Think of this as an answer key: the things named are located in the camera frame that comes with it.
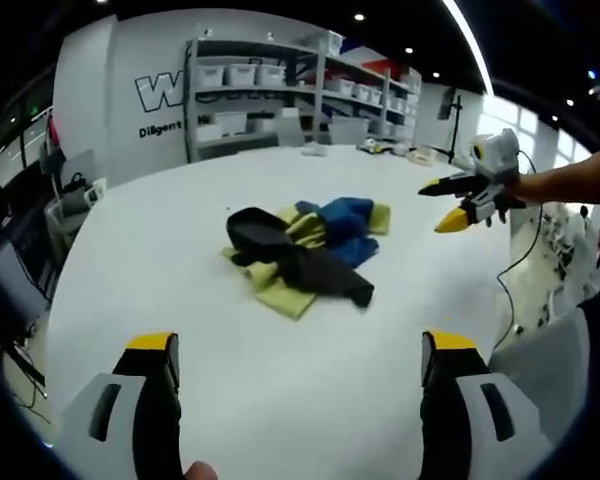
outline human arm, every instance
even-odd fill
[[[578,202],[600,204],[600,151],[587,160],[532,175],[522,175],[509,189],[527,203]]]

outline ceiling light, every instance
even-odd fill
[[[480,47],[478,46],[476,37],[471,31],[471,27],[469,26],[469,23],[467,23],[467,19],[464,18],[464,15],[462,15],[460,8],[458,7],[458,5],[456,5],[456,2],[454,2],[454,0],[442,0],[442,3],[444,3],[444,6],[447,7],[447,10],[449,10],[449,13],[460,28],[460,31],[462,32],[465,41],[471,49],[471,54],[473,55],[473,59],[475,60],[476,65],[478,66],[478,70],[480,71],[482,83],[484,83],[484,89],[487,91],[487,95],[492,97],[493,85],[491,83],[491,77],[489,77],[487,63],[484,61],[484,57],[482,56],[482,52],[480,51]]]

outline floor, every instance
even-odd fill
[[[531,245],[535,235],[535,227],[526,223],[513,236],[511,242],[512,262],[520,258]],[[524,332],[516,334],[511,329],[503,340],[500,348],[515,342],[522,335],[530,335],[539,327],[538,321],[543,317],[543,307],[546,304],[549,292],[556,288],[560,281],[554,272],[555,255],[544,242],[539,239],[536,248],[529,257],[514,268],[504,277],[504,282],[509,288],[515,306],[514,324],[522,326]],[[500,318],[510,318],[508,300],[501,292],[498,297],[498,310]],[[45,373],[46,332],[48,326],[48,312],[37,322],[33,337],[25,345],[25,352],[33,361],[35,368]],[[29,420],[31,426],[47,444],[53,444],[57,434],[57,417],[52,411],[51,403],[40,393],[35,392],[31,381],[20,371],[9,357],[4,360],[4,375],[10,384],[16,402],[20,404],[23,415]]]

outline desk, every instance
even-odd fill
[[[419,197],[456,170],[332,146],[243,152],[107,192],[83,225],[50,314],[47,385],[60,411],[134,336],[180,335],[180,451],[220,478],[415,478],[422,458],[421,333],[472,337],[488,358],[500,330],[495,275],[509,228],[440,235],[455,198]],[[299,322],[258,303],[220,255],[226,218],[339,196],[391,205],[391,231],[358,271],[366,311],[320,298]]]

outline ceiling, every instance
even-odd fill
[[[600,0],[456,0],[485,57],[496,94],[540,114],[590,150],[600,148]],[[51,0],[0,2],[0,117],[18,92],[57,59],[62,39],[94,20],[177,8],[227,7],[282,15],[335,30],[439,81],[476,92],[482,81],[460,30],[440,0],[324,2],[202,2],[191,0]],[[353,20],[355,13],[366,16]],[[405,53],[405,47],[414,53]],[[594,82],[587,71],[594,69]],[[575,102],[568,107],[567,99]],[[554,123],[553,115],[559,117]]]

